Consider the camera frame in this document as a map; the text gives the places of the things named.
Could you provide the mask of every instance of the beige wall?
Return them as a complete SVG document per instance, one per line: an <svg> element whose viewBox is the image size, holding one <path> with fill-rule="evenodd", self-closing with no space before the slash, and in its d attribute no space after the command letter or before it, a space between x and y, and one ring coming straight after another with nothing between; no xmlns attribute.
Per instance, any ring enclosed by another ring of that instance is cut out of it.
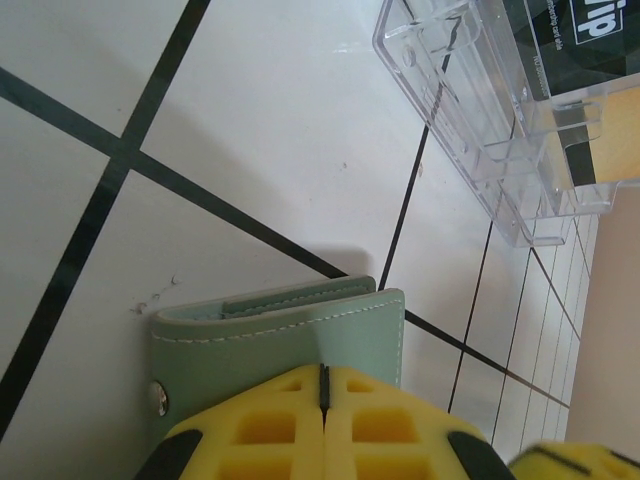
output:
<svg viewBox="0 0 640 480"><path fill-rule="evenodd" d="M640 188L600 218L566 438L640 459Z"/></svg>

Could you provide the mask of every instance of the white stitching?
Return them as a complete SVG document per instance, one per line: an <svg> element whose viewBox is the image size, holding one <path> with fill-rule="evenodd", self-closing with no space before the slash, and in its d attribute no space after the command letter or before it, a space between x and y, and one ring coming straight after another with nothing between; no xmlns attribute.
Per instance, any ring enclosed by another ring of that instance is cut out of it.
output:
<svg viewBox="0 0 640 480"><path fill-rule="evenodd" d="M400 359L402 355L402 322L404 321L404 315L402 308L400 309L400 318L398 318L398 358L396 359L396 387L400 388Z"/></svg>
<svg viewBox="0 0 640 480"><path fill-rule="evenodd" d="M290 325L285 325L282 327L278 327L278 328L272 328L269 330L264 330L262 332L255 332L255 333L244 333L242 335L233 335L230 337L220 337L220 338L204 338L204 339L197 339L197 338L167 338L167 337L162 337L158 334L156 334L155 332L151 332L151 337L154 340L160 340L162 342L168 342L168 343L187 343L187 344L191 344L191 343L199 343L199 344L211 344L211 343L217 343L217 342L226 342L227 340L243 340L245 338L251 338L251 337L255 337L258 335L267 335L267 334L271 334L271 333L276 333L276 332L280 332L283 330L289 330L291 328L298 328L298 327L302 327L303 325L309 325L311 323L318 323L318 322L325 322L327 320L332 320L334 318L341 318L341 317L346 317L349 315L353 315L356 313L362 313L362 312L367 312L369 310L375 310L377 308L382 308L382 307L386 307L387 305L391 305L394 303L403 303L402 300L392 300L390 302L386 302L386 303L380 303L378 305L372 305L371 307L364 307L364 308L360 308L358 310L351 310L349 312L344 312L344 313L339 313L336 315L330 315L328 317L322 317L322 318L314 318L311 320L305 320L304 322L298 322L298 323L292 323Z"/></svg>
<svg viewBox="0 0 640 480"><path fill-rule="evenodd" d="M242 313L251 312L253 310L260 310L261 308L269 308L269 307L275 307L276 305L284 305L286 303L295 302L297 300L303 300L305 298L319 297L321 295L326 295L328 293L338 293L338 292L344 292L345 290L355 290L355 289L360 289L360 288L366 289L367 286L366 285L352 285L350 287L339 288L337 290L325 290L325 291L322 291L322 292L312 293L311 295L302 295L300 297L288 298L288 299L283 300L281 302L266 303L264 305L256 305L255 307L250 307L250 308L246 308L244 310L238 310L237 312L226 313L226 314L223 314L223 315L238 315L238 314L242 314Z"/></svg>

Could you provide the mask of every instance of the wallet snap button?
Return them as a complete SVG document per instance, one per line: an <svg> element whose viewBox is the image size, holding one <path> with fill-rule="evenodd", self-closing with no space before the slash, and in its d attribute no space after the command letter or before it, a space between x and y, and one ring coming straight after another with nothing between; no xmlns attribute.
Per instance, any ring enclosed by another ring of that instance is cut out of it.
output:
<svg viewBox="0 0 640 480"><path fill-rule="evenodd" d="M169 397L160 382L153 381L149 387L149 400L153 411L164 417L169 410Z"/></svg>

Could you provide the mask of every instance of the scuff mark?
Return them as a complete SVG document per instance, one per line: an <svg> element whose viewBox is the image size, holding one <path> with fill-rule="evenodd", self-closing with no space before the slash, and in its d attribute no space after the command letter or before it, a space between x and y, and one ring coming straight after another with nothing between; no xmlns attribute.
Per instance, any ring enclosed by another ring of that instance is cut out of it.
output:
<svg viewBox="0 0 640 480"><path fill-rule="evenodd" d="M164 295L167 290L171 290L172 288L180 285L182 280L178 277L177 274L174 274L169 281L169 285L164 287L159 292L156 292L151 295L145 302L137 303L133 308L130 308L129 311L135 313L136 315L143 315L149 308L155 306L159 301L160 297Z"/></svg>

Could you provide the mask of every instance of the white tile floor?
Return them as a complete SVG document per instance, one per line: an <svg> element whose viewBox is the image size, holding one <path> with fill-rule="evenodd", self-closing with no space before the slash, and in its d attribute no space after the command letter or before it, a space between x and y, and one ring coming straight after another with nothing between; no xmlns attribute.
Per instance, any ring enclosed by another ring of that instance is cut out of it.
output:
<svg viewBox="0 0 640 480"><path fill-rule="evenodd" d="M423 126L370 47L379 0L44 3L0 6L0 477L130 478L149 312L339 270L405 291L404 389L505 460L564 438L598 219L511 249L429 136L389 263Z"/></svg>

